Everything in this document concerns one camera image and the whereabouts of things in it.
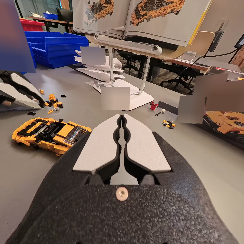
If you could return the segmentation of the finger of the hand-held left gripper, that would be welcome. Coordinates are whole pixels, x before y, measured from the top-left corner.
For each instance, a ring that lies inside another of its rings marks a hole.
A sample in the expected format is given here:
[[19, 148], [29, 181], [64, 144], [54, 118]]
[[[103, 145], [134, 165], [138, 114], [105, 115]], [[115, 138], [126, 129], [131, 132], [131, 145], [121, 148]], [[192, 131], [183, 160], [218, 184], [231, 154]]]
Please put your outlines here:
[[11, 85], [19, 94], [25, 95], [28, 98], [26, 101], [24, 101], [24, 98], [18, 98], [20, 102], [31, 108], [45, 107], [45, 100], [42, 98], [40, 92], [22, 74], [11, 73], [10, 81]]
[[28, 96], [18, 92], [10, 84], [1, 83], [0, 84], [1, 95], [5, 99], [10, 99], [12, 103], [20, 105], [30, 109], [41, 109], [41, 106], [33, 99], [30, 99]]

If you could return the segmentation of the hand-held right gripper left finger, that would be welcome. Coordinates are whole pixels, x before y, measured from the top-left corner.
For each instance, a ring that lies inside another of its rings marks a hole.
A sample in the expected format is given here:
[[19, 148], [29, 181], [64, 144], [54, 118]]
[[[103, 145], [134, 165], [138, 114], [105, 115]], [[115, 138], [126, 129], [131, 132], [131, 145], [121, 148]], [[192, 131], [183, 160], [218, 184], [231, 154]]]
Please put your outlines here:
[[97, 174], [103, 182], [108, 182], [120, 167], [120, 128], [119, 114], [99, 124], [91, 132], [72, 170]]

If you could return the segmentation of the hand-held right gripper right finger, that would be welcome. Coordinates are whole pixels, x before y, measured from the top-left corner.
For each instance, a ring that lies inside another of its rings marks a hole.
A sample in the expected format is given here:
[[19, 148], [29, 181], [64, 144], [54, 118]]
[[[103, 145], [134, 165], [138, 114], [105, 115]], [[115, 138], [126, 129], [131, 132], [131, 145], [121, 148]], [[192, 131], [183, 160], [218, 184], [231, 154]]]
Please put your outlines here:
[[153, 132], [142, 122], [128, 114], [121, 117], [124, 129], [124, 167], [140, 184], [145, 175], [154, 178], [158, 173], [168, 173], [172, 169], [163, 154]]

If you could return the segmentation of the orange lego car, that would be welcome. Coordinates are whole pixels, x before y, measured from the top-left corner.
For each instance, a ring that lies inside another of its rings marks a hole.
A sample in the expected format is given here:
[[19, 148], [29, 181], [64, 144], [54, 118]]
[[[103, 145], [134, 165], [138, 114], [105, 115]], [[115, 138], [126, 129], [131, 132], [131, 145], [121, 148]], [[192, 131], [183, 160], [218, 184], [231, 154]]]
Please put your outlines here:
[[29, 147], [42, 148], [62, 156], [76, 142], [80, 141], [91, 128], [63, 119], [30, 119], [12, 133], [12, 139]]

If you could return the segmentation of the pile of lego pieces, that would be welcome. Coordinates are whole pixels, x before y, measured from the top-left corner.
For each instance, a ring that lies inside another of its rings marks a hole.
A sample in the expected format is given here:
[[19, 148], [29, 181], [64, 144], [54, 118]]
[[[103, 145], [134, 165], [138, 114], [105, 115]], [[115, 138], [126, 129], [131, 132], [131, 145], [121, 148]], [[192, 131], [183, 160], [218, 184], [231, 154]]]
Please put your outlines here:
[[48, 99], [44, 101], [44, 108], [47, 107], [47, 114], [52, 114], [58, 112], [64, 108], [63, 102], [59, 101], [59, 99], [53, 94], [48, 95]]

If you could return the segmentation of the small orange black lego assembly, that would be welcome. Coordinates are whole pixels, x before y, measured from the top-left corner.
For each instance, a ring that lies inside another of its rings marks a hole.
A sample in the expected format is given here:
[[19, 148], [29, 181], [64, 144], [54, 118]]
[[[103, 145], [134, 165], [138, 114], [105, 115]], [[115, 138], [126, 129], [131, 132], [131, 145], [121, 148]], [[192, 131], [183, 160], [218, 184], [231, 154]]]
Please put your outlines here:
[[176, 125], [174, 124], [174, 121], [173, 120], [163, 120], [162, 121], [162, 124], [165, 128], [168, 128], [168, 129], [174, 129], [176, 127]]

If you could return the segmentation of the lego set box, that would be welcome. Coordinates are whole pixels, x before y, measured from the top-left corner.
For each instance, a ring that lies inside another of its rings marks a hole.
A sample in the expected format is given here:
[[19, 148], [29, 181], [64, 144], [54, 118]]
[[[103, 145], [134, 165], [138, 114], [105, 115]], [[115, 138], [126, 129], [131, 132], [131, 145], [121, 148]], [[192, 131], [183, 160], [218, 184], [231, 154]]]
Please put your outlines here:
[[[204, 75], [227, 73], [227, 81], [243, 81], [243, 73], [210, 66]], [[244, 150], [244, 113], [238, 111], [206, 111], [203, 124], [197, 127], [217, 136], [231, 145]]]

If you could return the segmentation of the blue plastic bin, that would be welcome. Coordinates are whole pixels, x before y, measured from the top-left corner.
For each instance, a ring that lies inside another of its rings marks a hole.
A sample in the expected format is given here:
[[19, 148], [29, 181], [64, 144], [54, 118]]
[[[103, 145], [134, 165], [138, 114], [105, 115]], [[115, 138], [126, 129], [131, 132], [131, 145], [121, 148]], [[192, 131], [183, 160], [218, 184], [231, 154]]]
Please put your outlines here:
[[31, 47], [35, 62], [55, 69], [63, 66], [77, 64], [75, 57], [80, 47], [88, 47], [89, 42], [85, 36], [64, 32], [24, 31], [27, 42]]

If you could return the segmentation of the red plastic bin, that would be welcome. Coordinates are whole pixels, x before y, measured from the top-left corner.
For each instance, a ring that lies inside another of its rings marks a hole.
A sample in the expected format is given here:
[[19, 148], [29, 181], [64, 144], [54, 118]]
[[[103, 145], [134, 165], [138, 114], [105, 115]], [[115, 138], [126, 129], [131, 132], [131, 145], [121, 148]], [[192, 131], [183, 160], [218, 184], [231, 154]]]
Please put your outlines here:
[[45, 24], [42, 22], [28, 20], [24, 18], [20, 18], [20, 22], [22, 24], [24, 31], [36, 31], [36, 32], [43, 32]]

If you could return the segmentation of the clear bag of grey parts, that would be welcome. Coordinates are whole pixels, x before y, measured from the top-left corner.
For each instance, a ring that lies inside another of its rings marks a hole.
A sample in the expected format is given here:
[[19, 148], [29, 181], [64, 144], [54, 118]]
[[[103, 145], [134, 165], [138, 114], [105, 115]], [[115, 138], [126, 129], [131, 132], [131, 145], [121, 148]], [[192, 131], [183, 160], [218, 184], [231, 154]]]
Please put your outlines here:
[[108, 87], [108, 84], [105, 82], [101, 82], [99, 80], [95, 80], [95, 81], [89, 81], [89, 82], [85, 82], [86, 84], [92, 86], [93, 88], [95, 88], [96, 90], [101, 90], [102, 87]]

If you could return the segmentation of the wooden-top table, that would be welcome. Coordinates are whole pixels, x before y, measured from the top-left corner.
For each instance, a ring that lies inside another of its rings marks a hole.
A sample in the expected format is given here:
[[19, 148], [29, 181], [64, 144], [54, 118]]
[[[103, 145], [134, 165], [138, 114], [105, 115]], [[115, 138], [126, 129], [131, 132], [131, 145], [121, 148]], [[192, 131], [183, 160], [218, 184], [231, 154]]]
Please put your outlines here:
[[58, 28], [58, 26], [64, 26], [66, 33], [72, 33], [73, 34], [73, 23], [72, 22], [65, 22], [61, 20], [51, 20], [51, 19], [45, 19], [45, 18], [39, 18], [34, 16], [28, 16], [28, 18], [38, 21], [45, 24], [47, 32], [50, 32], [50, 28]]

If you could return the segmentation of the small blue bin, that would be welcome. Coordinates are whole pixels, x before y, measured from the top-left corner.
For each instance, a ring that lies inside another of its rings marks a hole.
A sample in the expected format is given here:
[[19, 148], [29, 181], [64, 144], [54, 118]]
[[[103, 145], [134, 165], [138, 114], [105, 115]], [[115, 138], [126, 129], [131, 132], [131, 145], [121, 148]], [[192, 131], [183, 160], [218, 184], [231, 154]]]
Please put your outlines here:
[[52, 13], [43, 13], [45, 19], [50, 19], [50, 20], [58, 20], [58, 15], [57, 14], [52, 14]]

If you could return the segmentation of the black office chair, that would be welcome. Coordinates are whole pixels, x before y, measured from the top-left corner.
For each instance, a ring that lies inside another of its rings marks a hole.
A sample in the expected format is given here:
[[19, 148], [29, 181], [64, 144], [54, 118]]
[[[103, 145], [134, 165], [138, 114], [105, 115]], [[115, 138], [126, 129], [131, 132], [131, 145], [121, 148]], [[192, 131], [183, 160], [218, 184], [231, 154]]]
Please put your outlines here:
[[176, 67], [176, 74], [178, 75], [176, 78], [174, 79], [171, 79], [169, 81], [162, 81], [160, 83], [160, 86], [163, 87], [163, 84], [164, 83], [176, 83], [175, 87], [173, 90], [176, 89], [176, 87], [181, 84], [184, 88], [186, 88], [187, 90], [189, 90], [189, 93], [188, 95], [193, 95], [193, 91], [194, 89], [191, 89], [190, 87], [190, 83], [191, 81], [193, 80], [194, 77], [189, 77], [189, 76], [186, 76], [186, 75], [183, 75], [181, 74], [181, 72], [187, 68], [187, 66], [183, 66], [183, 65], [179, 65], [179, 64], [175, 64], [175, 63], [172, 63], [172, 66]]
[[142, 55], [122, 50], [119, 51], [119, 55], [126, 60], [126, 65], [124, 64], [122, 69], [129, 69], [129, 75], [131, 74], [131, 69], [135, 70], [136, 72], [140, 71], [139, 65], [136, 65], [136, 62], [141, 62], [143, 57]]

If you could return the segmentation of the white paper bag pile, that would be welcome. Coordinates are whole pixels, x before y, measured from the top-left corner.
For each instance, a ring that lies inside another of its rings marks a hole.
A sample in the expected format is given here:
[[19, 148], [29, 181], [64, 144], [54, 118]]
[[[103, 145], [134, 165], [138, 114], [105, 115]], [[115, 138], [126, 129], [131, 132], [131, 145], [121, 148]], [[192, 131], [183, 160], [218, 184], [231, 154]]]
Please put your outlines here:
[[[77, 56], [75, 56], [74, 60], [79, 62], [83, 68], [75, 68], [77, 71], [88, 75], [96, 80], [100, 80], [103, 82], [110, 82], [110, 63], [109, 63], [109, 57], [105, 56], [105, 64], [100, 65], [93, 65], [93, 64], [84, 64], [82, 63], [82, 57], [81, 57], [81, 51], [75, 50], [75, 53]], [[114, 78], [122, 79], [124, 78], [123, 75], [119, 75], [116, 72], [123, 72], [122, 70], [122, 63], [117, 58], [113, 59], [113, 73]]]

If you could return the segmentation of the white book stand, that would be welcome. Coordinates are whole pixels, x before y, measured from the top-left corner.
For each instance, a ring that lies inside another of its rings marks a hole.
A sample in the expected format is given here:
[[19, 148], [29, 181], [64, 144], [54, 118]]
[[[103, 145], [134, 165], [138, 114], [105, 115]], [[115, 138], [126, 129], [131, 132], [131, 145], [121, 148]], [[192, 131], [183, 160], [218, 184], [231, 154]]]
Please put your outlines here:
[[215, 34], [213, 32], [198, 31], [195, 34], [191, 44], [186, 47], [178, 46], [176, 51], [161, 48], [158, 45], [149, 44], [146, 42], [132, 42], [120, 39], [111, 38], [101, 34], [86, 34], [85, 35], [93, 44], [99, 44], [108, 48], [124, 50], [132, 53], [137, 53], [143, 56], [153, 57], [159, 60], [172, 61], [185, 54], [189, 49], [196, 54], [204, 54], [211, 45]]

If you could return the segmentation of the open instruction booklet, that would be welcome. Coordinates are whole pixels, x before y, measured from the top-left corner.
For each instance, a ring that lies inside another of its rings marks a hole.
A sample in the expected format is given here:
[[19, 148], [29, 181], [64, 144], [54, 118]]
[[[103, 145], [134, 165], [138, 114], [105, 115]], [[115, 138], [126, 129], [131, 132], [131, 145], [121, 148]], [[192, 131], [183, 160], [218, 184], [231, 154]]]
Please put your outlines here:
[[72, 1], [73, 28], [125, 41], [176, 50], [193, 41], [211, 5], [209, 0]]

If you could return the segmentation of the black monitor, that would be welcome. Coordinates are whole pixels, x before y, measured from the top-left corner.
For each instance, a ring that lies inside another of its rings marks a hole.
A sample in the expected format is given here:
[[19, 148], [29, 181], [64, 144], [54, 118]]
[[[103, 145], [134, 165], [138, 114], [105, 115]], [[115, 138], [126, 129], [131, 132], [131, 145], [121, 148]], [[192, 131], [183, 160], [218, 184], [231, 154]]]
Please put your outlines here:
[[241, 38], [237, 41], [237, 43], [234, 45], [234, 48], [242, 48], [244, 45], [244, 34], [241, 36]]

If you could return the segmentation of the black wall-mounted device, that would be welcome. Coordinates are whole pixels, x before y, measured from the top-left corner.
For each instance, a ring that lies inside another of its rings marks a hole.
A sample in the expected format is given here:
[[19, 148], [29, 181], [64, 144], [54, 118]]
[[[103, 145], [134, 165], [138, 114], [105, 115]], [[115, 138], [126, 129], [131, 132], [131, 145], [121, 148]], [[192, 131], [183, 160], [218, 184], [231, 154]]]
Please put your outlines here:
[[223, 33], [224, 33], [224, 31], [216, 31], [215, 32], [214, 39], [213, 39], [213, 41], [212, 41], [212, 43], [211, 43], [211, 45], [210, 45], [210, 47], [208, 49], [208, 52], [214, 52], [215, 51], [215, 49], [216, 49], [216, 47], [217, 47], [217, 45], [218, 45]]

